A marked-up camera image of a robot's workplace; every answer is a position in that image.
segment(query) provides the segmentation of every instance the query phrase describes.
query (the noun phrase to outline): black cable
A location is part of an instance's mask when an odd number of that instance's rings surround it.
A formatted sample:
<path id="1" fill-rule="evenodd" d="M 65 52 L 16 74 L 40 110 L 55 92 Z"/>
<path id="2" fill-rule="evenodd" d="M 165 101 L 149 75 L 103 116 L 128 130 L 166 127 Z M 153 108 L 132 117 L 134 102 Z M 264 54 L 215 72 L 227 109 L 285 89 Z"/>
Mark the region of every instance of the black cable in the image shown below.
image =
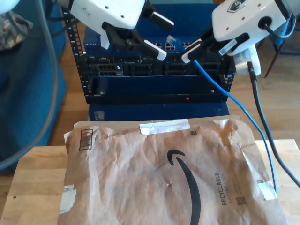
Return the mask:
<path id="1" fill-rule="evenodd" d="M 274 156 L 276 158 L 276 160 L 279 162 L 279 164 L 281 165 L 281 167 L 283 168 L 283 170 L 290 176 L 290 178 L 296 183 L 296 185 L 300 188 L 300 182 L 294 177 L 294 175 L 292 174 L 292 172 L 286 167 L 286 165 L 284 164 L 284 162 L 281 160 L 278 151 L 276 149 L 271 131 L 270 131 L 270 127 L 267 123 L 266 117 L 263 113 L 263 108 L 259 99 L 259 93 L 258 93 L 258 86 L 257 86 L 257 78 L 255 75 L 255 72 L 253 70 L 253 66 L 252 63 L 248 63 L 248 67 L 249 67 L 249 72 L 250 72 L 250 79 L 251 79 L 251 83 L 252 83 L 252 89 L 253 89 L 253 95 L 254 95 L 254 99 L 255 99 L 255 104 L 259 113 L 259 116 L 262 120 L 262 124 L 263 127 L 266 131 L 267 137 L 269 139 L 271 148 L 273 150 Z"/>
<path id="2" fill-rule="evenodd" d="M 297 16 L 295 15 L 292 15 L 292 28 L 291 28 L 291 31 L 289 32 L 289 34 L 287 35 L 279 35 L 277 34 L 276 32 L 274 32 L 267 24 L 264 24 L 264 28 L 266 29 L 266 31 L 268 31 L 272 36 L 274 36 L 275 38 L 279 38 L 279 39 L 287 39 L 289 38 L 294 30 L 295 30 L 295 27 L 296 27 L 296 24 L 297 24 Z"/>
<path id="3" fill-rule="evenodd" d="M 58 22 L 58 21 L 64 21 L 64 20 L 71 20 L 74 19 L 73 16 L 65 16 L 65 17 L 49 17 L 47 20 L 53 21 L 53 22 Z"/>
<path id="4" fill-rule="evenodd" d="M 26 34 L 19 26 L 18 24 L 16 24 L 16 22 L 13 20 L 10 12 L 7 12 L 5 13 L 6 17 L 8 18 L 8 20 L 10 21 L 10 23 L 13 25 L 13 27 L 16 29 L 16 31 L 18 33 L 20 33 L 21 35 L 23 35 L 24 37 L 27 37 L 27 38 L 32 38 L 32 39 L 42 39 L 44 40 L 45 38 L 44 37 L 41 37 L 41 36 L 32 36 L 32 35 L 28 35 Z M 73 25 L 79 23 L 79 20 L 78 19 L 75 19 L 74 21 L 66 24 L 66 26 L 61 29 L 60 31 L 56 32 L 55 34 L 52 34 L 51 37 L 52 38 L 55 38 L 57 36 L 59 36 L 60 34 L 62 34 L 63 32 L 65 32 L 67 29 L 69 29 L 70 27 L 72 27 Z"/>
<path id="5" fill-rule="evenodd" d="M 58 96 L 58 83 L 59 83 L 58 64 L 57 64 L 56 54 L 55 54 L 55 50 L 54 50 L 54 46 L 53 46 L 53 41 L 51 39 L 50 31 L 49 31 L 49 28 L 47 25 L 47 20 L 46 20 L 45 14 L 44 14 L 42 0 L 36 0 L 36 5 L 37 5 L 38 16 L 41 21 L 42 30 L 43 30 L 45 40 L 46 40 L 46 43 L 48 46 L 48 50 L 49 50 L 49 54 L 50 54 L 50 58 L 51 58 L 52 69 L 53 69 L 53 90 L 52 90 L 51 104 L 50 104 L 47 118 L 46 118 L 41 130 L 37 134 L 37 136 L 30 143 L 28 143 L 25 147 L 23 147 L 21 150 L 19 150 L 12 156 L 8 157 L 7 159 L 1 161 L 0 162 L 0 171 L 5 169 L 6 167 L 12 165 L 16 161 L 18 161 L 27 152 L 29 152 L 37 143 L 39 143 L 41 138 L 44 137 L 45 133 L 49 129 L 49 126 L 53 122 L 53 118 L 54 118 L 55 107 L 56 107 L 57 96 Z"/>

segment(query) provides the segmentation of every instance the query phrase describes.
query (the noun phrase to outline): brown paper mailer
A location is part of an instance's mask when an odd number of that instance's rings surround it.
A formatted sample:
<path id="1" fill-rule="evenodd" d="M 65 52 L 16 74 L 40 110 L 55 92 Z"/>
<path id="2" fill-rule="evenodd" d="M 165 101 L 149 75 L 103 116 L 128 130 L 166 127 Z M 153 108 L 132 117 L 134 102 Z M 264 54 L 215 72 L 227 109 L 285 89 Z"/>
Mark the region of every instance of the brown paper mailer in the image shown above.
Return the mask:
<path id="1" fill-rule="evenodd" d="M 65 185 L 75 202 L 59 225 L 285 225 L 251 129 L 239 120 L 142 135 L 72 132 Z"/>

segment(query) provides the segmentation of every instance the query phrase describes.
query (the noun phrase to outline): wooden floor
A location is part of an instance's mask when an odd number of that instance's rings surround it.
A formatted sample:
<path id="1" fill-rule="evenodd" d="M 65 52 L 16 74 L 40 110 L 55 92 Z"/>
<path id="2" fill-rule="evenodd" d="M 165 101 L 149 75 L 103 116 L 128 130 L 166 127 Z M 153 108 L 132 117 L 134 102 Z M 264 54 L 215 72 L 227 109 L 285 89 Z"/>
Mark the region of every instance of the wooden floor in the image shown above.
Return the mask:
<path id="1" fill-rule="evenodd" d="M 78 29 L 81 34 L 81 42 L 83 43 L 85 26 L 80 24 Z M 294 34 L 288 40 L 286 49 L 289 46 L 300 50 L 299 34 Z M 264 79 L 264 74 L 274 54 L 271 42 L 265 41 L 259 51 L 263 74 L 259 77 L 259 91 L 262 105 L 274 139 L 295 139 L 298 146 L 300 146 L 300 57 L 280 56 L 269 78 Z M 49 145 L 63 145 L 63 134 L 72 130 L 76 122 L 86 120 L 88 117 L 89 107 L 85 102 L 69 41 L 67 41 L 61 56 L 60 66 L 67 90 Z M 249 77 L 235 77 L 231 94 L 248 109 L 253 118 L 262 127 L 256 111 Z M 261 140 L 258 131 L 233 101 L 228 101 L 228 108 L 230 114 L 238 115 L 248 123 L 253 130 L 255 138 Z M 12 177 L 0 177 L 0 215 L 11 181 Z"/>

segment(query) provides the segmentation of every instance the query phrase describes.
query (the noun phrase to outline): metal chair leg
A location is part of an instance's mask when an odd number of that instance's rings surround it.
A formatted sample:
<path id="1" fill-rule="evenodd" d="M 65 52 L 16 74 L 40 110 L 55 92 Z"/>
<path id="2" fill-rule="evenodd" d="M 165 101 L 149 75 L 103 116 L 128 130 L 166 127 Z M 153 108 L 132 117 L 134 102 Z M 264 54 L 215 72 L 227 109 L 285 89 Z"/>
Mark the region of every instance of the metal chair leg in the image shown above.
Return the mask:
<path id="1" fill-rule="evenodd" d="M 274 66 L 274 64 L 275 64 L 278 56 L 280 55 L 280 52 L 282 51 L 284 45 L 285 45 L 285 42 L 283 42 L 283 44 L 278 48 L 278 51 L 276 52 L 276 54 L 275 54 L 275 56 L 274 56 L 274 58 L 273 58 L 273 60 L 271 62 L 271 65 L 270 65 L 270 67 L 269 67 L 266 75 L 264 76 L 264 78 L 268 77 L 268 75 L 269 75 L 270 71 L 272 70 L 272 68 L 273 68 L 273 66 Z"/>

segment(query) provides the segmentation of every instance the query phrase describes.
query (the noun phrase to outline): gray cable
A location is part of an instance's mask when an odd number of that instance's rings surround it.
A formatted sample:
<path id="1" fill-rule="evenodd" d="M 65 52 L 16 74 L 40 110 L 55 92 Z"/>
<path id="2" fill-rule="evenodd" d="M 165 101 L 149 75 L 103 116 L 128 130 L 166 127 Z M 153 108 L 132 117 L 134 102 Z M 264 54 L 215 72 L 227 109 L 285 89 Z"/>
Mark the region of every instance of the gray cable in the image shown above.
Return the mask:
<path id="1" fill-rule="evenodd" d="M 58 65 L 57 65 L 57 59 L 56 59 L 56 54 L 55 54 L 51 34 L 50 34 L 50 31 L 49 31 L 49 28 L 47 25 L 47 21 L 46 21 L 46 17 L 44 14 L 42 0 L 36 0 L 36 5 L 37 5 L 38 16 L 41 21 L 42 30 L 43 30 L 43 33 L 44 33 L 44 36 L 46 39 L 46 43 L 48 46 L 48 50 L 50 53 L 51 63 L 52 63 L 52 68 L 53 68 L 53 91 L 52 91 L 51 105 L 50 105 L 50 109 L 49 109 L 47 118 L 46 118 L 41 130 L 37 134 L 37 136 L 30 143 L 28 143 L 24 148 L 19 150 L 17 153 L 13 154 L 9 158 L 0 162 L 0 171 L 5 169 L 6 167 L 12 165 L 16 161 L 18 161 L 21 157 L 23 157 L 27 152 L 29 152 L 40 141 L 40 139 L 45 135 L 47 129 L 49 128 L 49 126 L 53 120 L 53 116 L 54 116 L 57 95 L 58 95 L 58 78 L 59 78 Z"/>
<path id="2" fill-rule="evenodd" d="M 10 21 L 10 23 L 13 25 L 13 27 L 16 29 L 16 31 L 19 33 L 19 34 L 22 34 L 24 37 L 27 37 L 27 38 L 31 38 L 31 39 L 38 39 L 38 40 L 44 40 L 44 37 L 40 37 L 40 36 L 33 36 L 33 35 L 29 35 L 29 34 L 26 34 L 19 26 L 18 24 L 16 24 L 16 22 L 14 21 L 14 19 L 12 18 L 10 12 L 7 12 L 5 13 L 7 19 Z M 69 27 L 72 27 L 73 25 L 79 23 L 79 20 L 78 19 L 75 19 L 74 21 L 70 22 L 70 23 L 66 23 L 66 26 L 61 29 L 60 31 L 58 31 L 57 33 L 51 35 L 52 38 L 55 38 L 59 35 L 61 35 L 62 33 L 64 33 Z"/>
<path id="3" fill-rule="evenodd" d="M 278 38 L 278 39 L 288 39 L 293 33 L 294 30 L 296 28 L 297 25 L 297 16 L 292 15 L 292 27 L 291 27 L 291 31 L 287 34 L 287 35 L 280 35 L 277 34 L 276 32 L 274 32 L 268 25 L 264 25 L 263 27 L 266 29 L 266 31 L 268 31 L 269 34 L 271 34 L 273 37 Z"/>

